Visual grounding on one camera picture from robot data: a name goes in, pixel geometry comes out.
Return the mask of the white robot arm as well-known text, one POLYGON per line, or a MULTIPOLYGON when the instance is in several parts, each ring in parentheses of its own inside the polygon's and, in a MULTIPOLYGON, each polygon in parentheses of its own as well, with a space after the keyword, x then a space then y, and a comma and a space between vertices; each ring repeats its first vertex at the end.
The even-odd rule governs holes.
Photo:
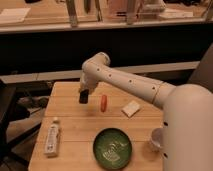
POLYGON ((104 52, 82 64, 80 89, 92 92, 101 81, 163 111, 163 171, 213 171, 213 92, 113 69, 104 52))

